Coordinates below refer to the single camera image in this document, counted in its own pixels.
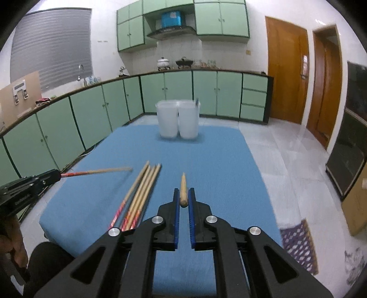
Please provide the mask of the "person's left hand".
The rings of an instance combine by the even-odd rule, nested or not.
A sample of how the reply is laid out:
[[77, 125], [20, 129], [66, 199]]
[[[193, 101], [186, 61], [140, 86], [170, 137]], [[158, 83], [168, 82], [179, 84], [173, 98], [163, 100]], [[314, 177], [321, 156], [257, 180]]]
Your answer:
[[26, 268], [28, 264], [23, 236], [17, 215], [5, 219], [1, 223], [1, 254], [14, 252], [13, 260], [18, 267]]

